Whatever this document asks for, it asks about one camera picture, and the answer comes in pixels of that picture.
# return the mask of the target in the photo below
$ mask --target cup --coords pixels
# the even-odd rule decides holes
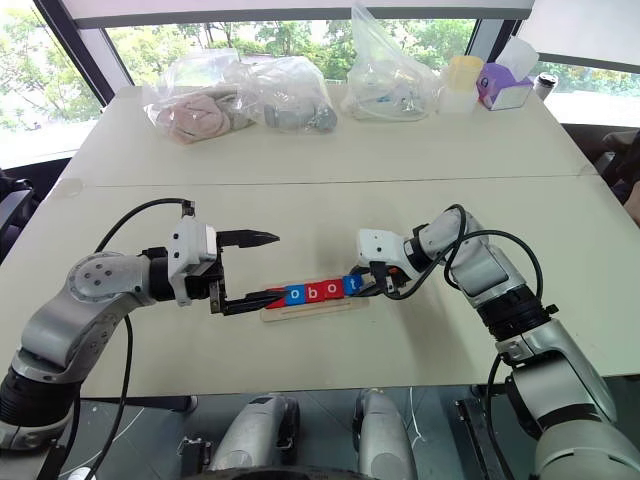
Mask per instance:
[[[458,55],[449,62],[446,86],[454,92],[468,92],[476,88],[484,60],[471,55]]]

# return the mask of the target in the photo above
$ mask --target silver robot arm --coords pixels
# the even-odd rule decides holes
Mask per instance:
[[[460,224],[461,213],[452,208],[414,229],[412,238],[360,230],[359,265],[370,270],[381,293],[394,298],[399,287],[434,266],[457,240]],[[464,233],[480,230],[466,213]],[[640,478],[640,453],[613,427],[616,410],[604,380],[502,250],[488,236],[469,238],[451,263],[451,275],[513,369],[505,380],[509,399],[525,431],[539,439],[534,474]]]
[[[18,471],[32,469],[28,453],[41,457],[43,448],[55,445],[82,382],[118,323],[134,309],[156,301],[175,299],[186,306],[209,298],[212,313],[233,315],[281,298],[282,292],[262,291],[227,300],[222,267],[223,247],[277,240],[253,230],[216,232],[185,215],[169,237],[169,252],[164,247],[138,256],[99,252],[80,260],[60,292],[27,322],[0,385],[0,466],[10,462]],[[35,478],[37,470],[32,474],[19,478]]]

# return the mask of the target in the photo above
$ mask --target tree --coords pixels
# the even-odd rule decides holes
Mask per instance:
[[[464,55],[474,25],[474,20],[452,18],[413,21],[411,33],[417,41],[409,52],[419,62],[440,70],[452,57]]]
[[[538,62],[531,75],[548,72],[558,77],[554,92],[570,93],[576,90],[610,95],[640,95],[640,75],[613,70],[602,70],[562,63]]]
[[[49,120],[84,121],[97,118],[100,105],[87,84],[45,27],[29,10],[6,10],[0,29],[0,93]],[[8,129],[28,128],[23,108],[0,110],[0,124]]]
[[[180,33],[182,33],[182,36],[185,40],[188,40],[190,38],[195,39],[198,46],[200,48],[204,48],[202,39],[200,38],[200,32],[202,31],[201,23],[181,23],[176,25],[176,28]]]
[[[221,31],[227,39],[227,47],[234,48],[236,34],[242,25],[248,25],[249,22],[211,22],[211,28]]]
[[[303,22],[256,22],[256,39],[266,41],[268,53],[280,57],[301,55],[311,45],[311,24]]]
[[[347,73],[353,67],[356,51],[353,48],[353,32],[349,20],[329,20],[325,39],[329,48],[324,49],[326,60],[318,64],[325,78],[332,80],[346,80]]]
[[[265,46],[262,43],[254,42],[252,40],[244,40],[241,38],[233,38],[233,48],[238,51],[240,58],[247,55],[264,55],[267,53]],[[228,44],[226,40],[216,40],[210,48],[227,48]]]
[[[185,31],[176,25],[115,28],[109,35],[137,85],[154,84],[174,60],[189,51]]]

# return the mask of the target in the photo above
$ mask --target purple tissue box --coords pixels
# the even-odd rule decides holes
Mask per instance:
[[[476,85],[480,101],[489,110],[521,107],[533,88],[533,83],[528,77],[516,82],[511,71],[497,63],[484,65]]]

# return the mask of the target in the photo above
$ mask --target plastic bag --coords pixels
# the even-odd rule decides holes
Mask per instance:
[[[237,85],[224,81],[225,68],[234,63],[238,53],[233,48],[205,50],[173,62],[154,87],[143,88],[151,123],[182,144],[250,125],[239,108]]]
[[[392,122],[435,112],[441,85],[431,69],[402,53],[363,5],[351,8],[351,24],[357,57],[341,108],[358,119]]]
[[[238,85],[241,111],[258,123],[298,132],[330,132],[337,124],[322,72],[305,57],[233,64],[224,76]]]

